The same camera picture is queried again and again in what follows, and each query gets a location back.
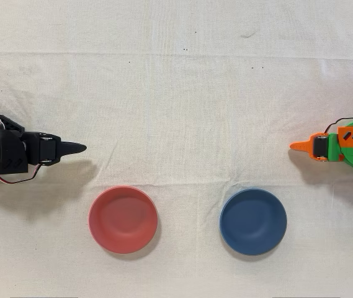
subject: stain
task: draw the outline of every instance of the stain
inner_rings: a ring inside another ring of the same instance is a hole
[[[241,38],[243,38],[243,39],[247,39],[247,38],[252,37],[253,35],[255,35],[256,32],[257,32],[257,31],[254,31],[254,32],[251,33],[251,34],[241,34],[240,36],[241,36]]]

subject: white tablecloth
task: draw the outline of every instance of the white tablecloth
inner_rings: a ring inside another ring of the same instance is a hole
[[[353,297],[353,169],[288,144],[353,116],[353,1],[0,0],[0,114],[88,149],[0,183],[0,297]],[[155,202],[154,240],[104,251],[104,189]],[[224,244],[233,193],[284,204],[270,253]]]

